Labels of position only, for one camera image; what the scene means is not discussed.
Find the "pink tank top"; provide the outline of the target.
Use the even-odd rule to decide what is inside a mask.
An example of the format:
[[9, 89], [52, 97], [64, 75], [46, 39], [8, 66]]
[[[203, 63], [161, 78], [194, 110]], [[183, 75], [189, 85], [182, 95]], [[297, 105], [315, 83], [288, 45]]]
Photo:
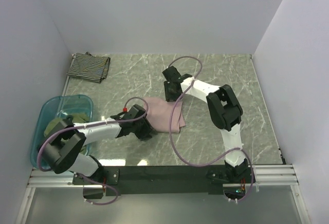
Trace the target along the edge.
[[[157, 132], [168, 133], [170, 114], [175, 102], [167, 102], [159, 97], [144, 97], [144, 99], [149, 106], [147, 120], [151, 126]], [[175, 106], [172, 116], [172, 133], [179, 133], [184, 126], [186, 126], [186, 123], [182, 114], [182, 101], [180, 101]]]

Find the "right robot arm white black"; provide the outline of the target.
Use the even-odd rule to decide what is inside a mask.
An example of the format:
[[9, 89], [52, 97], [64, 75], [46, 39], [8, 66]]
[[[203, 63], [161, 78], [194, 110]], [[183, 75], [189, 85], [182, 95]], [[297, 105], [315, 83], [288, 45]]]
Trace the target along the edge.
[[177, 101], [181, 94], [188, 94], [207, 103], [211, 121], [220, 129], [223, 138], [226, 178], [231, 182], [238, 182], [247, 172], [248, 161], [241, 151], [243, 110], [231, 86], [212, 85], [196, 80], [190, 74], [181, 75], [174, 66], [170, 66], [162, 74], [166, 79], [166, 101]]

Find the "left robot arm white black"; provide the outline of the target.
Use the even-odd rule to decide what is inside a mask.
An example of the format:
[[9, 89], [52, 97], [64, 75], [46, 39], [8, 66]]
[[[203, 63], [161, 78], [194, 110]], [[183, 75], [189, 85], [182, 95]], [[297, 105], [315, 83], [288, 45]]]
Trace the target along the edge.
[[110, 116], [103, 121], [72, 123], [62, 119], [55, 125], [40, 146], [37, 156], [38, 168], [56, 174], [66, 171], [84, 175], [92, 184], [101, 181], [103, 166], [89, 155], [80, 153], [82, 147], [102, 139], [116, 139], [134, 134], [139, 140], [151, 139], [157, 134], [147, 120], [147, 109], [135, 104], [129, 110]]

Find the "green tank top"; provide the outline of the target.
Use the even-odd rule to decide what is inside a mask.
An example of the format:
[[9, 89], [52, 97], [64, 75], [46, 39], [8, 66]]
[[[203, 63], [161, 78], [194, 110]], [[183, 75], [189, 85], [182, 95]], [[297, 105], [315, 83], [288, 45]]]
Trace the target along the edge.
[[[73, 113], [71, 115], [67, 115], [64, 117], [64, 119], [69, 119], [72, 123], [87, 123], [90, 121], [90, 117], [86, 115], [85, 113]], [[51, 130], [62, 120], [62, 118], [57, 117], [52, 119], [48, 125], [46, 126], [46, 129], [44, 130], [44, 138], [46, 139], [48, 134], [51, 132]]]

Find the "striped folded tank top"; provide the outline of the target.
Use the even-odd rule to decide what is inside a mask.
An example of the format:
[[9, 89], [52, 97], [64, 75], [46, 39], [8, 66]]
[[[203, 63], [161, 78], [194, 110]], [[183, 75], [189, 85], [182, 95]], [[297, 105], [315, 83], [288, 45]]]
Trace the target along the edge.
[[110, 62], [110, 57], [98, 57], [89, 52], [75, 53], [67, 76], [101, 83], [107, 78]]

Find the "black base beam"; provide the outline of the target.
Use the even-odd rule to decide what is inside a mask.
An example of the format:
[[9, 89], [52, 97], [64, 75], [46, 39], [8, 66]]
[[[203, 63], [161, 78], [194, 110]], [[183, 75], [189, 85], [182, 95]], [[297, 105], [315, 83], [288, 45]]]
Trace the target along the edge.
[[180, 194], [214, 193], [221, 194], [223, 184], [230, 183], [222, 165], [206, 167], [176, 166], [106, 166], [103, 177], [96, 180], [105, 183], [114, 190], [91, 183], [82, 176], [74, 175], [72, 184], [84, 186], [87, 196], [100, 198], [105, 196], [133, 194]]

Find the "blue plastic basket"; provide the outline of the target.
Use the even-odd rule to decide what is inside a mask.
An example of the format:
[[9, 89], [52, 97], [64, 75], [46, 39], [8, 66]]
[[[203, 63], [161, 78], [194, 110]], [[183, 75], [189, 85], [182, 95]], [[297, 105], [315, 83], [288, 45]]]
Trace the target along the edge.
[[49, 99], [41, 108], [30, 151], [30, 162], [37, 168], [38, 149], [42, 145], [46, 127], [55, 118], [64, 119], [68, 115], [82, 114], [87, 120], [93, 120], [94, 104], [86, 95], [57, 96]]

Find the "aluminium rail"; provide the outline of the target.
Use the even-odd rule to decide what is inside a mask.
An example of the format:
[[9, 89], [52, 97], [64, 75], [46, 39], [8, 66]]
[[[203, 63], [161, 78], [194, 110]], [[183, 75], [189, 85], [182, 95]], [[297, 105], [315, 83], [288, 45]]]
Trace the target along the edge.
[[33, 168], [15, 223], [36, 223], [54, 214], [59, 207], [60, 197], [68, 190], [81, 189], [73, 184], [73, 173], [42, 172]]

